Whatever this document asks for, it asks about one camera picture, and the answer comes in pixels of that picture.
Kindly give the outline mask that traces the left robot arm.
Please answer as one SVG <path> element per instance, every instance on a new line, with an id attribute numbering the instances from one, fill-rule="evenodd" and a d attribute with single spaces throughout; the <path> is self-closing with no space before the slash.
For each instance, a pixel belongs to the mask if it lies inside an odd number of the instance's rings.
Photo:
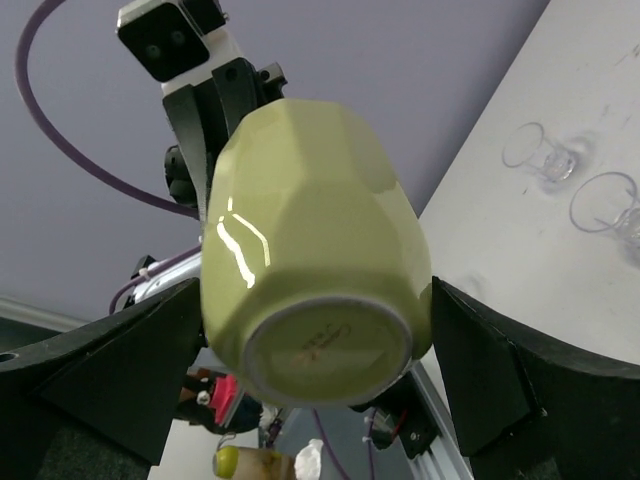
<path id="1" fill-rule="evenodd" d="M 257 68 L 239 57 L 165 96 L 163 107 L 176 138 L 165 154 L 165 179 L 174 205 L 198 220 L 199 239 L 196 246 L 168 259 L 141 259 L 131 279 L 112 298 L 111 313 L 201 276 L 209 226 L 218 221 L 216 174 L 225 170 L 217 166 L 219 159 L 243 119 L 281 99 L 287 83 L 279 64 Z"/>

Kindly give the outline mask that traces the clear glass front left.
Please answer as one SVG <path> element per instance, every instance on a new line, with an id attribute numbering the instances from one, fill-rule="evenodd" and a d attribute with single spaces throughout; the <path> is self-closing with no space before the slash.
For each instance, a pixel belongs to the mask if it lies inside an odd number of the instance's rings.
<path id="1" fill-rule="evenodd" d="M 560 188 L 581 163 L 580 156 L 549 136 L 538 122 L 528 122 L 508 137 L 501 153 L 502 164 L 533 176 L 544 189 Z"/>

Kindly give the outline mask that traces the aluminium rail frame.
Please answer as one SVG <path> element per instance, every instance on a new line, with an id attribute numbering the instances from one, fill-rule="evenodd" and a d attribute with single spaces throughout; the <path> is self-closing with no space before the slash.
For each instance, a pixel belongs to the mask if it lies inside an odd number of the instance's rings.
<path id="1" fill-rule="evenodd" d="M 431 414 L 437 434 L 421 453 L 408 460 L 414 479 L 474 478 L 469 462 L 458 447 L 454 425 L 446 405 L 428 376 L 424 366 L 417 363 L 411 371 L 421 400 Z"/>

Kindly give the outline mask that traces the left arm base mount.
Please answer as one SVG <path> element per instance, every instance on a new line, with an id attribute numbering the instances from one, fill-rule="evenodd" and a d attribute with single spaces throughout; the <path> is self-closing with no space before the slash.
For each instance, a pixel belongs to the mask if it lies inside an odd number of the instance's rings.
<path id="1" fill-rule="evenodd" d="M 441 433 L 411 373 L 372 401 L 350 409 L 358 413 L 375 409 L 374 445 L 385 450 L 398 440 L 409 460 L 426 453 Z"/>

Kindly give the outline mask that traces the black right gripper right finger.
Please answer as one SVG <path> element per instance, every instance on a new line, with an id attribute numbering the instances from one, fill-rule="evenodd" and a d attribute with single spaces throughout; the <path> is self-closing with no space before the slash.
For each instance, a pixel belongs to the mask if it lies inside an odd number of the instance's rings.
<path id="1" fill-rule="evenodd" d="M 432 281 L 433 346 L 477 479 L 636 479 L 639 368 Z"/>

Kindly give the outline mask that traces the clear glass front right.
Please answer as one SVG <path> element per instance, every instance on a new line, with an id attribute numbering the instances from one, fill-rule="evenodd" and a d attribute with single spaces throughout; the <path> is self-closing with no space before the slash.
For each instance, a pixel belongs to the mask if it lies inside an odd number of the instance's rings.
<path id="1" fill-rule="evenodd" d="M 639 185 L 627 173 L 600 173 L 583 183 L 569 205 L 581 232 L 611 238 L 629 263 L 639 264 Z"/>

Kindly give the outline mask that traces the clear glass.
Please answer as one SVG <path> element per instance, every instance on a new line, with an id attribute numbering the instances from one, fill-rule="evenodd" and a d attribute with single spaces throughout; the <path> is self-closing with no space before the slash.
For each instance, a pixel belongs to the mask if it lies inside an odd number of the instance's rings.
<path id="1" fill-rule="evenodd" d="M 501 153 L 502 164 L 533 176 L 544 189 L 560 188 L 581 163 L 580 156 L 549 136 L 538 122 L 528 122 L 508 137 Z"/>
<path id="2" fill-rule="evenodd" d="M 569 205 L 581 232 L 611 238 L 629 263 L 639 264 L 639 185 L 627 173 L 600 173 L 583 183 Z"/>

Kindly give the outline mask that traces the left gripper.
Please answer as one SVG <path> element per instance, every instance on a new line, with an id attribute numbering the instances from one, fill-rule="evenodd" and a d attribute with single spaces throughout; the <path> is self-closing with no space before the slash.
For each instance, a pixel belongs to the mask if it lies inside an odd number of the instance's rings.
<path id="1" fill-rule="evenodd" d="M 211 80 L 212 133 L 217 150 L 224 147 L 246 115 L 282 99 L 288 84 L 278 63 L 256 69 L 243 57 L 213 70 Z M 194 86 L 185 85 L 166 95 L 163 107 L 195 189 L 199 221 L 205 223 L 212 170 Z"/>

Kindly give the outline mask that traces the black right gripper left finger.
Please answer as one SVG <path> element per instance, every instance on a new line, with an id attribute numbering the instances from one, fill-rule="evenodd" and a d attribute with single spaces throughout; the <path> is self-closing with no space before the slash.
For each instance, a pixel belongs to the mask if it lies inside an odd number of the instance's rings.
<path id="1" fill-rule="evenodd" d="M 200 286 L 1 355 L 4 479 L 145 479 L 203 345 Z"/>

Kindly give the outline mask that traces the green mug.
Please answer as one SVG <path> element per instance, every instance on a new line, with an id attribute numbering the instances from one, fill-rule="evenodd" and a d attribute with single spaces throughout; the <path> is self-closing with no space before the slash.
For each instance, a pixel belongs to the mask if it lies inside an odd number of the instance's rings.
<path id="1" fill-rule="evenodd" d="M 240 123 L 213 179 L 201 263 L 207 340 L 260 400 L 367 403 L 432 343 L 426 237 L 374 130 L 282 99 Z"/>

